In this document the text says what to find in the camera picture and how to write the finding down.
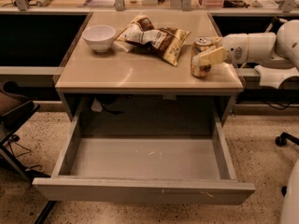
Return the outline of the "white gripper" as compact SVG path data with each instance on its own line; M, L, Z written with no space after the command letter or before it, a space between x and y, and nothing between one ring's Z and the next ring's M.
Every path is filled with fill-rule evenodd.
M191 64L199 67L222 63L242 64L248 58L248 35L230 34L222 37L213 37L213 44L207 50L199 52L192 57Z

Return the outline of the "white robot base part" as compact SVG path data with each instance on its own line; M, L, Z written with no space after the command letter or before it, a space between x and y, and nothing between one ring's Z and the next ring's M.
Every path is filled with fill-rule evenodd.
M260 85L262 87L274 89L278 89L284 81L291 77L299 77L299 71L296 68L275 69L256 65L254 70L260 76Z

